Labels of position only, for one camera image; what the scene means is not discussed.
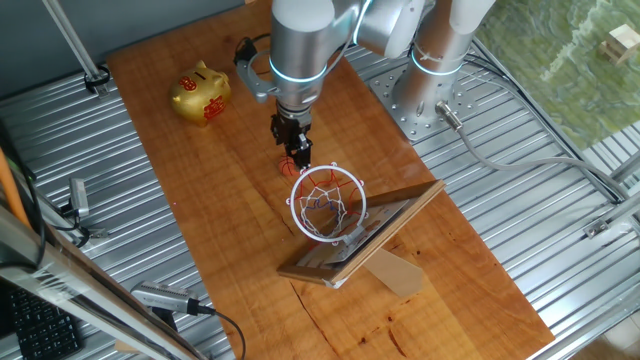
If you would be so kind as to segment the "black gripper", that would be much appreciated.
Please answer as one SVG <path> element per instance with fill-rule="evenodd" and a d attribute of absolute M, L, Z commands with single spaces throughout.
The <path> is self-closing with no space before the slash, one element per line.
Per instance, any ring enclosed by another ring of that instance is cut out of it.
<path fill-rule="evenodd" d="M 300 170 L 308 169 L 311 164 L 313 142 L 306 137 L 311 123 L 309 113 L 298 117 L 287 117 L 280 113 L 271 116 L 270 130 L 276 144 L 284 145 L 286 155 L 294 159 Z"/>

